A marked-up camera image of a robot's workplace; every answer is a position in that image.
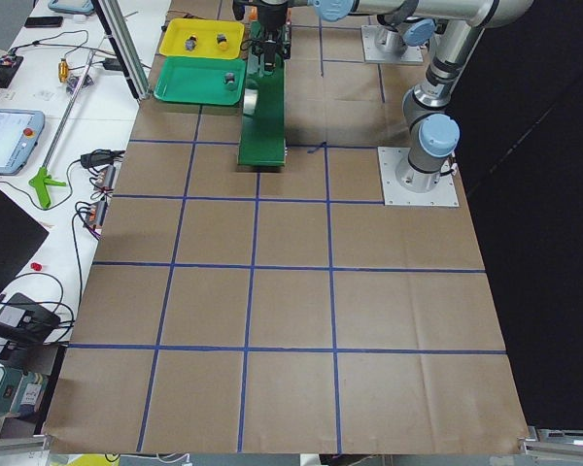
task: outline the table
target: table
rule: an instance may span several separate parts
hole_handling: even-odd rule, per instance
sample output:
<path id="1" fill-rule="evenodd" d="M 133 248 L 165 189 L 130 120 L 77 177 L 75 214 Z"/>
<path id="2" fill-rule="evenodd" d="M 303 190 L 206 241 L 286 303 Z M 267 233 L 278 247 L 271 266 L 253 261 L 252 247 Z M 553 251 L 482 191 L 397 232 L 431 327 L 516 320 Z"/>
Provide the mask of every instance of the table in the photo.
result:
<path id="1" fill-rule="evenodd" d="M 151 66 L 159 36 L 158 27 L 164 23 L 164 14 L 169 2 L 130 0 L 120 3 L 126 15 L 138 12 L 128 18 L 127 25 L 141 60 Z M 32 16 L 51 15 L 54 15 L 54 12 L 48 9 L 48 0 L 38 2 L 32 12 Z M 101 49 L 112 50 L 107 40 L 102 41 L 104 33 L 96 16 L 88 17 L 84 24 L 74 22 L 70 15 L 64 16 L 65 20 L 60 28 L 22 28 L 13 45 L 29 44 L 34 40 L 64 31 L 85 30 L 89 35 L 88 46 L 100 45 Z M 49 42 L 58 43 L 59 41 L 63 44 L 77 45 L 83 41 L 84 36 L 83 33 L 66 35 Z M 28 185 L 28 180 L 36 174 L 45 157 L 70 97 L 65 91 L 64 84 L 61 84 L 57 78 L 60 57 L 69 49 L 34 47 L 18 50 L 17 54 L 23 56 L 24 61 L 9 88 L 3 89 L 0 93 L 0 108 L 39 110 L 46 116 L 46 127 L 27 165 L 18 175 L 3 177 L 4 181 L 25 190 L 33 197 L 34 190 Z M 77 67 L 84 64 L 86 55 L 87 50 L 76 50 L 70 53 L 70 65 Z M 79 95 L 50 165 L 50 173 L 58 180 L 65 181 L 67 166 L 83 153 L 96 149 L 124 150 L 138 112 L 138 102 L 132 98 L 122 73 L 108 72 L 100 65 L 95 65 L 90 75 L 94 80 L 94 85 L 85 88 Z M 79 279 L 70 220 L 75 212 L 76 201 L 90 202 L 89 196 L 92 191 L 88 181 L 89 176 L 90 174 L 82 167 L 74 167 L 71 170 L 71 182 L 74 188 L 72 198 L 49 211 L 35 209 L 24 194 L 0 183 L 0 188 L 5 193 L 50 230 L 50 236 L 31 261 L 42 264 L 44 272 L 56 276 L 63 283 L 65 288 L 63 301 L 75 312 L 78 310 Z M 53 204 L 57 204 L 67 195 L 67 189 L 64 187 L 50 187 L 50 192 Z M 97 245 L 83 228 L 76 228 L 76 236 L 86 282 Z M 29 271 L 30 269 L 26 268 L 22 272 Z M 57 297 L 55 286 L 41 276 L 17 281 L 5 291 L 7 293 L 19 291 L 39 301 L 53 300 Z M 63 319 L 69 318 L 65 310 L 60 310 L 58 313 Z M 48 341 L 54 341 L 60 337 L 61 333 L 62 331 L 53 332 Z"/>
<path id="2" fill-rule="evenodd" d="M 460 179 L 457 209 L 383 205 L 376 146 L 407 142 L 425 70 L 362 63 L 366 18 L 292 21 L 280 172 L 237 167 L 239 109 L 141 104 L 57 450 L 509 453 L 526 434 Z"/>

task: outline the connector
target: connector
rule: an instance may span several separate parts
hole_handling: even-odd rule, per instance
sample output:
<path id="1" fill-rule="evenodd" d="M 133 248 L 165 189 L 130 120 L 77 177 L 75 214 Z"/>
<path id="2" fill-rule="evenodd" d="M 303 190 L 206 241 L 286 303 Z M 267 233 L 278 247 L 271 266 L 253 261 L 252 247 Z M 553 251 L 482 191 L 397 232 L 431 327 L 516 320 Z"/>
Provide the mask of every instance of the connector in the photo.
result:
<path id="1" fill-rule="evenodd" d="M 120 62 L 116 58 L 104 58 L 104 61 L 101 62 L 101 66 L 104 67 L 104 70 L 123 71 L 123 67 L 120 66 Z"/>
<path id="2" fill-rule="evenodd" d="M 108 202 L 105 199 L 96 202 L 90 207 L 88 213 L 86 213 L 86 226 L 92 228 L 93 230 L 101 228 L 104 224 L 104 218 L 108 212 Z"/>
<path id="3" fill-rule="evenodd" d="M 114 165 L 108 165 L 99 171 L 99 175 L 93 182 L 95 189 L 106 192 L 113 188 L 113 182 L 115 181 L 115 174 L 117 173 L 117 168 Z"/>
<path id="4" fill-rule="evenodd" d="M 58 63 L 58 80 L 62 83 L 66 83 L 67 78 L 69 78 L 69 65 L 67 64 L 66 59 L 61 58 Z"/>
<path id="5" fill-rule="evenodd" d="M 80 156 L 80 163 L 84 168 L 98 167 L 99 165 L 110 165 L 117 158 L 121 157 L 125 150 L 98 149 Z"/>

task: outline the metal mounting plate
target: metal mounting plate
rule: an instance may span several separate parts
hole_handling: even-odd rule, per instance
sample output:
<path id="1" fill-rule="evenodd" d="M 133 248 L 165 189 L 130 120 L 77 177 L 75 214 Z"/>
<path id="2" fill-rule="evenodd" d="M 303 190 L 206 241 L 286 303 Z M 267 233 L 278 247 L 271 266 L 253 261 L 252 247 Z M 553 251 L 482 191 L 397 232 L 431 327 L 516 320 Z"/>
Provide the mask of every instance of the metal mounting plate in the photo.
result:
<path id="1" fill-rule="evenodd" d="M 396 63 L 399 65 L 423 65 L 421 48 L 408 47 L 402 55 L 384 53 L 376 47 L 376 33 L 382 26 L 361 26 L 362 51 L 366 63 Z"/>
<path id="2" fill-rule="evenodd" d="M 395 178 L 395 167 L 409 151 L 410 148 L 378 148 L 385 206 L 459 207 L 452 176 L 441 177 L 432 191 L 421 194 L 409 191 L 399 184 Z M 449 170 L 449 162 L 445 162 L 442 170 Z"/>

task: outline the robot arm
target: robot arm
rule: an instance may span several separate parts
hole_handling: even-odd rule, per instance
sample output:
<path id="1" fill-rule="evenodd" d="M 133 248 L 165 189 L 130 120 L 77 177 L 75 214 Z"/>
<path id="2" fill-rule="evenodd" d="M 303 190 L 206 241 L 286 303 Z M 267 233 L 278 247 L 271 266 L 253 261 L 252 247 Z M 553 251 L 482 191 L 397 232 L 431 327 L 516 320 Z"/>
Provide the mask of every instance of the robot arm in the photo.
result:
<path id="1" fill-rule="evenodd" d="M 349 14 L 461 19 L 471 27 L 498 27 L 518 19 L 533 0 L 310 0 L 318 16 L 337 21 Z"/>

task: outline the green handle tool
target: green handle tool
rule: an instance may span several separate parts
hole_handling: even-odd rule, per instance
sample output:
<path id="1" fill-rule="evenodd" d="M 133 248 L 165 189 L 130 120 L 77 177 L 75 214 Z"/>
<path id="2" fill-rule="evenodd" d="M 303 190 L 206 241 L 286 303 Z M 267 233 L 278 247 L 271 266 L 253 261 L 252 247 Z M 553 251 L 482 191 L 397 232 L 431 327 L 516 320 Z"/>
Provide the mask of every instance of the green handle tool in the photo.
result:
<path id="1" fill-rule="evenodd" d="M 88 53 L 88 59 L 86 60 L 85 70 L 80 75 L 78 79 L 78 83 L 76 87 L 74 87 L 74 91 L 71 94 L 71 99 L 69 99 L 69 104 L 67 104 L 67 108 L 65 109 L 65 113 L 63 114 L 62 118 L 60 119 L 60 123 L 58 124 L 58 128 L 56 129 L 56 133 L 54 134 L 54 139 L 52 139 L 50 148 L 48 149 L 48 154 L 44 159 L 37 175 L 32 177 L 28 184 L 35 188 L 37 193 L 37 198 L 39 199 L 39 205 L 42 209 L 46 210 L 50 208 L 51 205 L 51 198 L 50 194 L 48 193 L 48 186 L 66 186 L 67 183 L 65 182 L 58 182 L 57 180 L 53 180 L 51 175 L 48 173 L 48 165 L 50 165 L 51 157 L 56 150 L 56 146 L 58 145 L 58 140 L 60 139 L 60 135 L 62 134 L 62 130 L 67 123 L 67 119 L 69 118 L 69 114 L 71 113 L 71 109 L 76 102 L 76 97 L 78 97 L 78 93 L 80 89 L 82 89 L 86 75 L 88 75 L 88 70 L 90 69 L 90 64 L 93 61 L 93 57 L 95 56 L 95 50 L 91 50 Z"/>
<path id="2" fill-rule="evenodd" d="M 37 197 L 39 198 L 39 205 L 47 209 L 51 205 L 50 194 L 46 186 L 66 186 L 66 182 L 58 182 L 53 180 L 51 175 L 48 174 L 48 167 L 41 167 L 33 178 L 28 182 L 32 187 L 35 188 L 37 192 Z"/>

